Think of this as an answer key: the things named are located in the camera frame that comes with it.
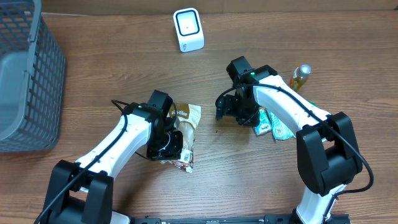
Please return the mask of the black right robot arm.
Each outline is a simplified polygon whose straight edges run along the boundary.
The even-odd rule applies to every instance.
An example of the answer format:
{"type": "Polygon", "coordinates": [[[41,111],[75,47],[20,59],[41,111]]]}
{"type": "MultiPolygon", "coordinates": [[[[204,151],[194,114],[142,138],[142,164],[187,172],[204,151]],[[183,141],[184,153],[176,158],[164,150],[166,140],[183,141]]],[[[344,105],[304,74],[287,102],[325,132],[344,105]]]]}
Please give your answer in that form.
{"type": "Polygon", "coordinates": [[[252,68],[245,57],[230,62],[230,95],[216,100],[216,119],[233,116],[241,126],[256,127],[260,109],[274,113],[295,135],[297,168],[305,191],[291,215],[266,215],[265,223],[349,223],[331,209],[356,174],[363,169],[350,118],[317,108],[293,91],[268,65],[252,68]]]}

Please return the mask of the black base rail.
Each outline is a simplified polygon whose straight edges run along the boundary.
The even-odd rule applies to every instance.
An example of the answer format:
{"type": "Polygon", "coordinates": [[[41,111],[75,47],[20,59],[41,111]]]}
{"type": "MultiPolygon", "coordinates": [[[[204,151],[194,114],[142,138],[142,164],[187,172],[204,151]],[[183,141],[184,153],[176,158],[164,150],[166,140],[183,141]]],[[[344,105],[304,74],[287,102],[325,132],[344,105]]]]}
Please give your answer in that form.
{"type": "Polygon", "coordinates": [[[291,214],[265,215],[263,217],[235,217],[235,218],[133,218],[133,224],[293,224],[301,223],[300,219],[291,214]]]}

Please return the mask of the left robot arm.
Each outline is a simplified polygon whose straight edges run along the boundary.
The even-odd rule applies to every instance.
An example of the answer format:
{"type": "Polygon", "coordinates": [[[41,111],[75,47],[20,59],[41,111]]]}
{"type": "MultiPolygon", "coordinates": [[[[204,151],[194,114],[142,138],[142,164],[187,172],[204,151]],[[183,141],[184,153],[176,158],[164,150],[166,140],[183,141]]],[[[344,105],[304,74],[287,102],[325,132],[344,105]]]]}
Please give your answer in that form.
{"type": "Polygon", "coordinates": [[[112,102],[121,111],[119,123],[83,157],[55,165],[36,223],[135,223],[113,209],[115,178],[142,146],[150,161],[180,158],[183,134],[168,116],[175,107],[168,94],[156,90],[146,103],[112,102]]]}

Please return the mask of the teal white carton pack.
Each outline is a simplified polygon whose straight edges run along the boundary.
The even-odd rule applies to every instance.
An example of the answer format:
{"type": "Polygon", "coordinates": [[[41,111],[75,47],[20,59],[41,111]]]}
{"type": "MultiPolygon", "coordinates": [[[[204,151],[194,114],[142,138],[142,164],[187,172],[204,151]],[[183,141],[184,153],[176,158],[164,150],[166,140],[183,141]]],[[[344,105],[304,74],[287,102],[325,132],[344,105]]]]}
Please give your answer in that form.
{"type": "Polygon", "coordinates": [[[254,127],[257,136],[261,136],[272,131],[272,125],[265,108],[259,108],[259,124],[254,127]]]}

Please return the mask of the brown Pantree snack pouch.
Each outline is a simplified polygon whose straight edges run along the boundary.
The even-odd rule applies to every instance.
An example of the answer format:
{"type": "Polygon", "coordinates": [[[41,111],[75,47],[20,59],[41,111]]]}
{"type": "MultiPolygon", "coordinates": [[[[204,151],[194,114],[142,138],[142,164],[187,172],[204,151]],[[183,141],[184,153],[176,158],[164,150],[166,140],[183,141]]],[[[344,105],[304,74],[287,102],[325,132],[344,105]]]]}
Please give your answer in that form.
{"type": "Polygon", "coordinates": [[[161,164],[170,163],[185,172],[193,172],[193,145],[195,142],[195,130],[201,119],[201,106],[177,103],[177,129],[183,134],[183,146],[180,159],[161,161],[161,164]]]}

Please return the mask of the grey plastic mesh basket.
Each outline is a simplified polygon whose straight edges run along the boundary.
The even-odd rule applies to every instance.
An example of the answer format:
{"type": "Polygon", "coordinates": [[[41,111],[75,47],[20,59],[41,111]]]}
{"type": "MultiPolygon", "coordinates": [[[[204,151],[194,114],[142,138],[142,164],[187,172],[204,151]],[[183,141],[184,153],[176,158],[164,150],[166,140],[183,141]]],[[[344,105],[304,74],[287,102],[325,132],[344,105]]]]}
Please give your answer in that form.
{"type": "Polygon", "coordinates": [[[41,1],[1,1],[1,152],[56,146],[66,71],[41,1]]]}

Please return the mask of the teal white packet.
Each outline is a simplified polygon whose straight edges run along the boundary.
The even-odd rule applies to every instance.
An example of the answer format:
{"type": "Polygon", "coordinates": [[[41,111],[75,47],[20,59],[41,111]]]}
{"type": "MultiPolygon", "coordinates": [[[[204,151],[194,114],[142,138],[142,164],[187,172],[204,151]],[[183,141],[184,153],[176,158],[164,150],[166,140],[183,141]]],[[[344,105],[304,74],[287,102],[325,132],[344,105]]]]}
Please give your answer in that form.
{"type": "Polygon", "coordinates": [[[285,141],[290,138],[294,138],[294,133],[270,110],[267,111],[271,126],[272,126],[272,134],[275,140],[285,141]]]}

